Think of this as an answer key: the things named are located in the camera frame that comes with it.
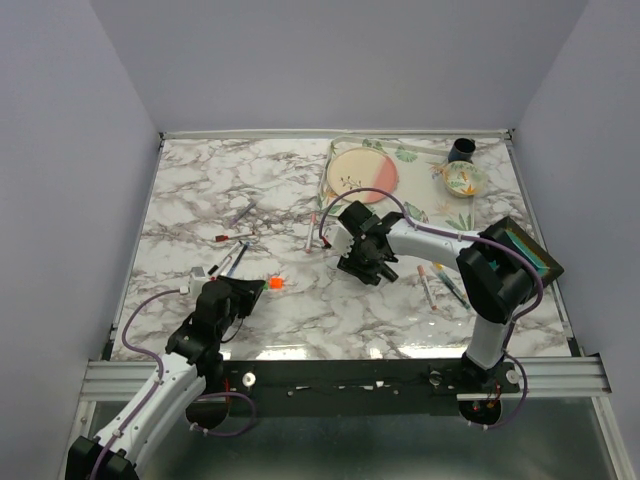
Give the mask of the orange highlighter cap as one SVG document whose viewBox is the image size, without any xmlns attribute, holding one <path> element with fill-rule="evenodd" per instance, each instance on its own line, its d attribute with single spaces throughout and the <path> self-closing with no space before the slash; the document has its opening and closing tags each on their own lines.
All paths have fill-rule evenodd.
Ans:
<svg viewBox="0 0 640 480">
<path fill-rule="evenodd" d="M 271 277 L 269 279 L 269 288 L 273 290 L 282 289 L 284 285 L 284 280 L 281 277 Z"/>
</svg>

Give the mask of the pink capped white pen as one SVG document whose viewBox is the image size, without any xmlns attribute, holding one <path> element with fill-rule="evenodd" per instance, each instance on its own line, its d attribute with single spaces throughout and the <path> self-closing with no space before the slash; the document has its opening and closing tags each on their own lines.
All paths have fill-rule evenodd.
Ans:
<svg viewBox="0 0 640 480">
<path fill-rule="evenodd" d="M 428 283 L 428 279 L 427 279 L 427 275 L 426 275 L 426 270 L 424 268 L 423 265 L 418 265 L 417 266 L 417 271 L 418 271 L 418 275 L 419 275 L 419 279 L 421 282 L 421 285 L 423 287 L 427 302 L 429 304 L 429 307 L 431 308 L 432 311 L 436 311 L 438 309 L 437 304 L 434 300 L 433 294 L 431 292 L 429 283 Z"/>
</svg>

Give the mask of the teal acrylic marker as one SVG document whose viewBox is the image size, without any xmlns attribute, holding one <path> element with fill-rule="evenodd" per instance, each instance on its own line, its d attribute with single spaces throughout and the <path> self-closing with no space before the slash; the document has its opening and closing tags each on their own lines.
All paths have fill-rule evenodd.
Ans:
<svg viewBox="0 0 640 480">
<path fill-rule="evenodd" d="M 444 267 L 438 263 L 433 263 L 432 266 L 436 276 L 440 279 L 440 281 L 449 289 L 449 291 L 456 297 L 456 299 L 461 303 L 461 305 L 465 309 L 469 310 L 471 306 L 468 303 L 465 294 L 455 284 L 455 282 L 451 279 L 451 277 L 445 272 Z"/>
</svg>

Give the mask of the green highlighter black body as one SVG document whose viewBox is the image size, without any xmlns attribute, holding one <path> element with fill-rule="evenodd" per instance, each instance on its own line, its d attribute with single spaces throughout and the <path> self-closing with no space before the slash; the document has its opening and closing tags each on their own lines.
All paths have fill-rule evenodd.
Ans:
<svg viewBox="0 0 640 480">
<path fill-rule="evenodd" d="M 398 279 L 398 274 L 386 264 L 382 264 L 380 274 L 389 282 L 395 282 Z"/>
</svg>

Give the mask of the blue pen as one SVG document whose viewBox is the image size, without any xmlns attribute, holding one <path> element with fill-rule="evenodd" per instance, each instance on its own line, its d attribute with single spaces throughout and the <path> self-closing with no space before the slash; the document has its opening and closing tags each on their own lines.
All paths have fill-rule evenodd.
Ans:
<svg viewBox="0 0 640 480">
<path fill-rule="evenodd" d="M 243 243 L 239 254 L 237 255 L 237 257 L 235 258 L 235 260 L 231 264 L 231 267 L 229 268 L 228 272 L 226 273 L 227 277 L 231 278 L 233 276 L 233 274 L 236 272 L 241 260 L 243 259 L 245 253 L 250 248 L 250 246 L 251 246 L 251 242 L 247 241 L 247 242 Z"/>
</svg>

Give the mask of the yellow capped marker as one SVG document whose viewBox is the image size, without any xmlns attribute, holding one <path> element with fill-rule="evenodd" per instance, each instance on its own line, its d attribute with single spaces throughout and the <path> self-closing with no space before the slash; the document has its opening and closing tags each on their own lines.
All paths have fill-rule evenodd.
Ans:
<svg viewBox="0 0 640 480">
<path fill-rule="evenodd" d="M 431 269 L 434 274 L 441 280 L 441 282 L 447 285 L 449 288 L 454 289 L 456 287 L 452 278 L 445 272 L 444 267 L 438 263 L 432 263 Z"/>
</svg>

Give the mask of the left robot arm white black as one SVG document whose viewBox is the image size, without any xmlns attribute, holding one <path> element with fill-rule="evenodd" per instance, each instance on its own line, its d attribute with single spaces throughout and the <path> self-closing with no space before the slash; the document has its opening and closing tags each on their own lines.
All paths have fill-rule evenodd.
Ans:
<svg viewBox="0 0 640 480">
<path fill-rule="evenodd" d="M 196 422 L 190 428 L 205 436 L 233 438 L 257 423 L 257 406 L 248 395 L 225 385 L 220 346 L 227 329 L 248 317 L 265 288 L 263 280 L 218 276 L 202 284 L 194 310 L 169 337 L 158 355 L 131 344 L 129 327 L 149 303 L 168 295 L 186 295 L 187 287 L 158 292 L 143 301 L 122 330 L 122 344 L 153 359 L 149 378 L 127 405 L 93 437 L 78 437 L 69 447 L 66 479 L 138 479 L 143 464 L 194 401 L 221 399 L 226 408 L 238 399 L 249 407 L 249 420 L 232 432 L 217 431 Z"/>
</svg>

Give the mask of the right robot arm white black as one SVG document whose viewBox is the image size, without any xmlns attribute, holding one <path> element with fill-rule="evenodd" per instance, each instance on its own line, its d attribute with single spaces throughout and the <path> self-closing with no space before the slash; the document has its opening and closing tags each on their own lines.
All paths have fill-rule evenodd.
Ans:
<svg viewBox="0 0 640 480">
<path fill-rule="evenodd" d="M 463 355 L 460 379 L 480 392 L 496 380 L 504 358 L 509 323 L 521 306 L 543 291 L 563 269 L 513 219 L 505 217 L 481 232 L 438 230 L 412 223 L 400 212 L 380 218 L 355 201 L 338 217 L 331 245 L 338 268 L 366 285 L 398 274 L 389 266 L 401 256 L 440 263 L 459 272 L 476 320 Z"/>
</svg>

